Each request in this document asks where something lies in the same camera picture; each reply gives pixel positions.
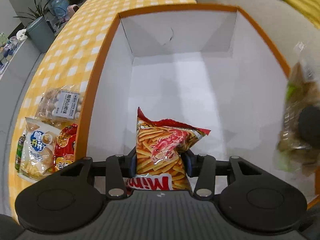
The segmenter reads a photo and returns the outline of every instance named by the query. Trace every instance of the yellow fabric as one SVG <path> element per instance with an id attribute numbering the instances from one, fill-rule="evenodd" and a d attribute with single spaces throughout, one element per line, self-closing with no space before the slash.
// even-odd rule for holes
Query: yellow fabric
<path id="1" fill-rule="evenodd" d="M 86 91 L 93 64 L 116 13 L 161 4 L 196 3 L 195 0 L 88 0 L 58 35 L 41 62 L 22 103 L 12 137 L 9 161 L 9 194 L 12 216 L 17 219 L 14 202 L 31 183 L 17 176 L 14 168 L 19 137 L 25 117 L 33 117 L 46 88 L 76 85 Z"/>
<path id="2" fill-rule="evenodd" d="M 320 0 L 284 0 L 320 28 Z"/>

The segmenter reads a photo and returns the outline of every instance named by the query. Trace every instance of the beige sofa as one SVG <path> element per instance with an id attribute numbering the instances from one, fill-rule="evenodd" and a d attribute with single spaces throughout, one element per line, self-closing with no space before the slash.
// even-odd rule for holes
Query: beige sofa
<path id="1" fill-rule="evenodd" d="M 238 5 L 265 30 L 290 66 L 298 55 L 298 42 L 308 43 L 304 55 L 313 66 L 320 66 L 320 33 L 302 14 L 282 0 L 196 0 L 201 3 Z"/>

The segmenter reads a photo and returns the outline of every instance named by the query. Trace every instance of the red noodle snack package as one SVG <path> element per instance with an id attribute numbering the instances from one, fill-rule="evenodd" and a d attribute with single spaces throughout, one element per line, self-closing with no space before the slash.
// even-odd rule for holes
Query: red noodle snack package
<path id="1" fill-rule="evenodd" d="M 153 122 L 138 108 L 137 176 L 128 179 L 127 186 L 148 190 L 190 190 L 180 153 L 209 132 L 171 119 Z"/>
<path id="2" fill-rule="evenodd" d="M 55 171 L 61 170 L 74 162 L 77 128 L 78 126 L 75 123 L 73 125 L 68 125 L 57 137 L 53 159 Z"/>

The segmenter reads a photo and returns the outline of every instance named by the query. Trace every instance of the blue water jug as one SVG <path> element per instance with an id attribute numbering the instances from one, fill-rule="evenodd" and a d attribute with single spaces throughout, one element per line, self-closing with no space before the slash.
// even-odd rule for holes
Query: blue water jug
<path id="1" fill-rule="evenodd" d="M 54 9 L 54 12 L 58 19 L 63 19 L 67 15 L 67 8 L 69 6 L 68 0 L 53 0 L 52 9 Z"/>

